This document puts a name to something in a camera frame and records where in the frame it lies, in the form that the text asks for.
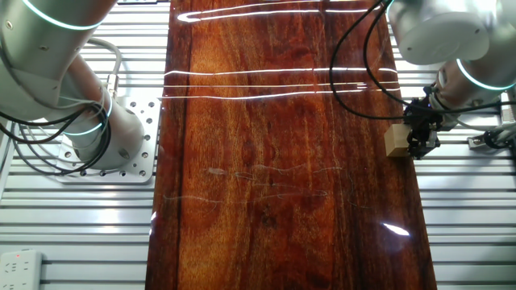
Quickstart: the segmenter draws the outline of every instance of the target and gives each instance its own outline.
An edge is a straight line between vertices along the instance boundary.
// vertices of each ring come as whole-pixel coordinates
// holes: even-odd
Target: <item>glossy wooden surface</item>
[[[387,159],[389,122],[330,94],[339,37],[370,1],[172,5],[147,290],[436,289],[414,165]],[[341,97],[399,115],[363,69]],[[398,93],[385,21],[370,64]]]

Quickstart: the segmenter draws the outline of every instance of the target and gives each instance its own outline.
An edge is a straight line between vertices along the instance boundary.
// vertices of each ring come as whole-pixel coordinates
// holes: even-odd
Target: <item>scratch mark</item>
[[[352,191],[349,193],[349,195],[347,195],[347,202],[349,202],[351,205],[354,205],[355,207],[358,207],[358,208],[361,208],[361,209],[371,209],[370,207],[368,206],[361,206],[361,205],[357,205],[357,204],[354,204],[350,201],[350,198],[351,198],[351,195],[353,193],[355,193],[355,182],[353,182],[353,179],[352,179],[352,176],[349,174],[349,172],[347,172],[347,178],[349,179],[349,181],[352,183]]]
[[[257,164],[257,165],[253,165],[252,167],[253,168],[263,168],[263,169],[267,168],[267,169],[276,170],[277,172],[279,172],[280,174],[283,175],[284,172],[288,172],[288,171],[294,170],[296,168],[303,168],[305,166],[306,166],[306,164],[301,164],[301,165],[298,165],[298,166],[294,166],[292,168],[280,169],[280,168],[273,168],[273,167],[265,166],[265,165],[262,165],[262,164]]]
[[[319,169],[318,171],[314,171],[314,173],[319,173],[319,172],[323,172],[326,170],[332,170],[332,169],[342,170],[342,168],[323,168],[323,169]]]
[[[247,173],[247,172],[235,172],[235,176],[238,178],[244,178],[247,180],[255,180],[253,178],[254,176],[251,173]]]
[[[311,195],[305,195],[305,194],[302,194],[302,193],[280,193],[280,194],[274,194],[274,195],[270,195],[270,196],[265,196],[265,197],[257,197],[251,201],[215,201],[215,200],[210,200],[210,199],[207,199],[207,198],[204,198],[204,197],[196,197],[196,196],[183,196],[183,197],[163,197],[165,200],[169,200],[169,201],[175,201],[175,200],[181,200],[181,199],[192,199],[192,200],[197,200],[197,201],[204,201],[204,202],[209,202],[209,203],[213,203],[215,204],[214,208],[210,211],[213,212],[215,210],[215,207],[219,204],[249,204],[249,203],[254,203],[254,202],[257,202],[257,201],[262,201],[262,200],[266,200],[266,199],[269,199],[269,198],[279,198],[279,199],[282,199],[282,197],[294,197],[294,196],[300,196],[300,197],[326,197],[328,195],[328,192],[326,191],[323,191],[323,190],[318,190],[317,191],[319,194],[311,194]]]
[[[208,168],[208,172],[215,175],[227,175],[227,171],[221,168]]]

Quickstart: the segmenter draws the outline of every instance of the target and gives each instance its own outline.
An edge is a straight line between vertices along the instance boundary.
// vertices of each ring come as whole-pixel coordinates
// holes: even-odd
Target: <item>mounting plate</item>
[[[85,175],[78,172],[66,176],[57,176],[56,179],[59,182],[63,184],[144,184],[150,181],[154,172],[161,101],[141,97],[121,97],[117,102],[122,107],[126,107],[135,113],[144,126],[145,138],[139,152],[119,169],[105,171],[88,169],[85,171]],[[57,166],[67,169],[80,166],[81,161],[70,147],[71,145],[72,141],[64,136],[59,158],[69,160],[72,163],[57,160]]]

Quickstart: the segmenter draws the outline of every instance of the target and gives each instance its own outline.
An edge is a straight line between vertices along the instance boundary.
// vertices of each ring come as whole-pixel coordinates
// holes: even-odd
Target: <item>black cable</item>
[[[403,101],[402,99],[397,98],[396,96],[392,95],[372,74],[371,68],[369,67],[369,63],[368,63],[368,44],[369,44],[369,39],[371,38],[372,31],[374,30],[374,27],[380,22],[381,17],[383,17],[385,11],[387,10],[389,5],[393,1],[394,0],[387,0],[386,3],[384,4],[384,7],[381,9],[380,13],[378,13],[376,18],[371,23],[371,27],[369,28],[368,33],[365,36],[364,50],[363,50],[363,55],[362,55],[362,57],[364,58],[365,70],[367,71],[371,80],[375,83],[375,85],[377,85],[378,88],[380,88],[380,90],[382,91],[383,94],[385,94],[387,97],[391,98],[392,100],[399,102],[400,104],[414,108],[414,110],[419,110],[422,112],[428,112],[428,113],[433,113],[433,114],[460,114],[460,113],[473,112],[476,110],[483,110],[483,109],[488,109],[488,108],[493,108],[493,107],[498,107],[498,106],[516,105],[516,101],[497,101],[497,102],[493,102],[493,103],[482,105],[482,106],[475,106],[473,108],[463,108],[463,109],[457,109],[457,110],[434,110],[432,108],[427,108],[425,106],[417,106],[417,105],[410,104],[409,102]]]
[[[21,139],[20,137],[12,134],[9,132],[2,124],[0,124],[0,131],[3,132],[5,135],[9,136],[9,138],[13,139],[16,142],[24,143],[24,144],[43,144],[49,141],[52,141],[53,139],[57,138],[61,133],[63,133],[72,123],[81,116],[81,114],[87,110],[88,107],[83,108],[82,110],[77,111],[74,113],[71,119],[69,119],[54,135],[51,135],[50,137],[46,139],[41,140],[27,140],[27,139]]]
[[[95,105],[95,103],[90,103],[90,104],[89,103],[85,103],[85,105],[87,105],[87,106],[85,108],[79,110],[78,112],[81,112],[81,114],[82,114],[89,107],[91,107],[92,105]],[[18,118],[11,117],[10,115],[2,113],[2,112],[0,112],[0,117],[6,118],[9,121],[17,122],[17,123],[20,123],[20,124],[26,125],[26,126],[51,126],[51,125],[57,125],[57,124],[62,123],[62,122],[66,122],[69,119],[73,118],[76,114],[77,114],[77,112],[75,112],[73,114],[70,114],[69,116],[66,116],[64,118],[60,118],[60,119],[57,119],[55,121],[50,121],[50,122],[28,122],[28,121],[23,121],[23,120],[20,120]]]
[[[104,134],[101,137],[101,142],[100,142],[100,147],[99,147],[99,150],[98,150],[98,154],[96,154],[95,157],[92,158],[91,160],[85,162],[79,168],[76,168],[76,169],[73,169],[73,170],[68,170],[68,169],[60,168],[60,167],[58,167],[58,166],[56,166],[54,164],[51,164],[47,160],[45,160],[41,155],[39,155],[34,150],[34,148],[32,148],[32,146],[30,144],[28,144],[29,149],[32,151],[32,153],[34,153],[34,155],[36,157],[38,157],[40,160],[44,161],[46,164],[50,165],[51,167],[53,167],[53,168],[55,168],[57,170],[60,170],[60,172],[46,172],[44,170],[41,170],[41,169],[37,168],[33,164],[31,164],[27,160],[27,158],[25,158],[25,156],[23,155],[23,153],[19,149],[19,145],[16,142],[13,142],[13,144],[15,145],[15,150],[18,153],[20,159],[22,159],[23,162],[25,162],[25,164],[27,164],[33,170],[35,170],[35,171],[37,171],[39,173],[42,173],[44,175],[47,175],[47,176],[64,176],[64,175],[67,175],[67,174],[70,174],[70,173],[74,173],[74,172],[82,172],[82,171],[84,171],[84,170],[86,170],[88,168],[91,168],[93,165],[95,165],[104,156],[104,154],[107,151],[107,148],[109,147],[110,140],[111,140],[111,128],[110,128],[110,124],[108,123],[106,111],[102,107],[100,107],[100,106],[98,107],[98,109],[102,110],[102,112],[104,113],[104,114],[100,114],[99,115],[99,121],[101,121],[101,123],[103,124],[103,126],[101,126],[100,130],[103,130],[104,126],[107,126],[107,128],[106,128]],[[13,131],[14,128],[15,128],[15,125],[13,124],[13,126],[11,127],[11,130]],[[22,133],[22,136],[26,139],[27,136],[25,135],[23,130],[21,131],[21,133]]]
[[[21,160],[23,160],[23,162],[25,162],[25,164],[27,164],[30,168],[34,169],[35,171],[39,172],[39,173],[42,173],[46,176],[64,176],[64,175],[67,175],[67,174],[70,174],[70,173],[74,173],[74,172],[82,172],[88,168],[91,168],[93,165],[95,165],[97,163],[97,161],[100,160],[100,158],[102,158],[102,156],[104,155],[104,153],[106,153],[106,150],[109,146],[109,142],[110,142],[110,138],[111,138],[111,129],[110,129],[110,125],[108,124],[107,125],[108,128],[106,128],[106,133],[104,135],[106,135],[107,137],[104,138],[106,141],[103,143],[102,147],[101,147],[101,150],[99,152],[98,155],[96,155],[96,157],[94,157],[91,161],[89,161],[88,163],[80,166],[79,168],[77,169],[73,169],[73,170],[61,170],[63,168],[57,168],[57,170],[61,170],[61,172],[46,172],[44,170],[41,170],[39,168],[37,168],[36,166],[34,166],[33,164],[31,164],[27,158],[25,158],[25,156],[23,155],[23,153],[21,152],[21,150],[19,149],[19,145],[16,143],[16,142],[13,142],[13,144],[15,145],[15,150],[16,152],[18,153],[19,155],[19,158]]]
[[[371,115],[367,115],[367,114],[362,114],[360,112],[357,112],[357,111],[353,110],[352,108],[350,108],[349,106],[344,104],[344,102],[340,99],[339,95],[337,94],[337,90],[335,88],[335,84],[334,84],[334,81],[333,81],[333,67],[335,66],[335,61],[336,61],[337,54],[339,52],[340,46],[342,45],[344,40],[346,40],[346,38],[349,36],[349,34],[351,34],[352,31],[362,22],[362,20],[364,20],[369,14],[371,14],[371,12],[373,10],[375,10],[382,2],[383,2],[383,0],[379,0],[378,2],[376,2],[362,16],[360,16],[360,18],[358,18],[358,20],[356,20],[351,25],[351,27],[349,27],[349,29],[347,29],[347,31],[344,33],[344,35],[340,38],[339,42],[337,43],[337,46],[335,47],[335,50],[333,51],[333,55],[331,56],[331,62],[330,62],[330,87],[331,87],[331,91],[333,92],[333,96],[335,97],[335,100],[337,100],[337,102],[346,111],[350,112],[351,114],[354,114],[354,115],[362,117],[362,118],[372,119],[372,120],[401,120],[401,119],[405,119],[406,117],[405,116],[378,117],[378,116],[371,116]]]

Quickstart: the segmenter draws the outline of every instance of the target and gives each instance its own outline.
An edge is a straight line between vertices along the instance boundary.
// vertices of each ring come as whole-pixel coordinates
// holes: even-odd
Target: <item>electrical outlet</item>
[[[0,256],[0,290],[38,290],[41,253],[23,250]]]

